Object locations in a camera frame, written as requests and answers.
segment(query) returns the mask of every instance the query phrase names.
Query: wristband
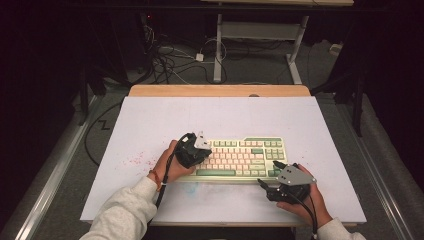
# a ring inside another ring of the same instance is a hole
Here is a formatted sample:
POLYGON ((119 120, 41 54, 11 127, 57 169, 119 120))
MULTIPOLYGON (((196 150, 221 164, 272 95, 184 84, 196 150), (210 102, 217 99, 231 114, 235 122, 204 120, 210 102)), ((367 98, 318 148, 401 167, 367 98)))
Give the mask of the wristband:
POLYGON ((156 172, 156 170, 150 170, 149 173, 153 173, 153 175, 155 175, 155 182, 156 182, 156 185, 158 185, 156 192, 159 192, 160 189, 162 188, 162 183, 159 179, 158 173, 156 172))

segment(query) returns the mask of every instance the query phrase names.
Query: person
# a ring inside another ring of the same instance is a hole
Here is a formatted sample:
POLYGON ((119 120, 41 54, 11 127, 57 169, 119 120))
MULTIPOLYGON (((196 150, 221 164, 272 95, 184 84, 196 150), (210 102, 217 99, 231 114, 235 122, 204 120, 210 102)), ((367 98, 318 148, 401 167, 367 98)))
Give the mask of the person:
MULTIPOLYGON (((157 208, 153 202, 158 190, 158 181, 162 182, 166 164, 177 141, 173 140, 158 159, 154 172, 141 178, 133 187, 125 187, 114 193, 100 208, 90 230, 81 240, 91 239, 142 239, 146 234, 148 222, 156 215, 157 208)), ((299 168, 310 174, 302 165, 299 168)), ((174 157, 168 173, 168 183, 181 176, 193 173, 195 167, 183 167, 174 157)), ((324 198, 316 184, 311 184, 310 198, 304 203, 312 209, 312 201, 316 210, 318 223, 318 239, 320 240, 362 240, 360 233, 349 233, 340 220, 332 218, 327 211, 324 198)), ((306 223, 312 225, 308 212, 299 204, 278 202, 277 207, 298 215, 306 223)))

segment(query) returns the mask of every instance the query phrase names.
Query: forearm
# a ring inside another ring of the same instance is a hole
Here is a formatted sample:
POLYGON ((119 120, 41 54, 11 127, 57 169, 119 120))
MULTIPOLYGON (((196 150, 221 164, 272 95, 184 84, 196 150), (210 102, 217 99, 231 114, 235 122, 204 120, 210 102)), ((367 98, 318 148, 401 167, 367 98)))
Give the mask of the forearm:
POLYGON ((81 239, 141 239, 157 211, 153 203, 156 187, 154 181, 144 177, 134 187, 116 192, 103 204, 90 231, 81 239))
POLYGON ((350 233, 338 218, 334 218, 318 229, 319 240, 365 240, 360 233, 350 233))

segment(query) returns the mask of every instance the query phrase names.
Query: keyboard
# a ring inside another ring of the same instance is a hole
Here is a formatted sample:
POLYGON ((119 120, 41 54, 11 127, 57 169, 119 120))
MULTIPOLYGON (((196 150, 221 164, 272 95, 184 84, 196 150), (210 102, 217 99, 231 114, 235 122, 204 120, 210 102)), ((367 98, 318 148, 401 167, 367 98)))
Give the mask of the keyboard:
POLYGON ((282 138, 247 137, 208 140, 212 153, 193 174, 180 177, 178 182, 258 183, 276 182, 280 169, 273 161, 287 164, 282 138))

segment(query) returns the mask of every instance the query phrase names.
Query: person's left hand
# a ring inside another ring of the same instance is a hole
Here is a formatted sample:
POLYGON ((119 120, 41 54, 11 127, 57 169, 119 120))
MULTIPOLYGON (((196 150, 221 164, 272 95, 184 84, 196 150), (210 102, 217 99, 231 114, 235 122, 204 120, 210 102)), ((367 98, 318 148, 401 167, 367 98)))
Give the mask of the person's left hand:
MULTIPOLYGON (((156 166, 153 168, 158 174, 158 177, 160 181, 163 181, 163 177, 165 175, 166 170, 166 163, 168 161, 169 156, 172 154, 172 151, 174 151, 175 146, 177 145, 176 140, 172 140, 169 144, 168 149, 166 149, 162 155, 160 156, 158 162, 156 163, 156 166)), ((174 156, 171 162, 171 166, 169 168, 168 172, 168 183, 173 182, 176 179, 178 179, 181 176, 184 175, 190 175, 194 172, 196 167, 191 167, 189 169, 183 167, 177 160, 177 158, 174 156)), ((154 175, 152 173, 149 173, 148 177, 150 177, 153 181, 155 181, 154 175)))

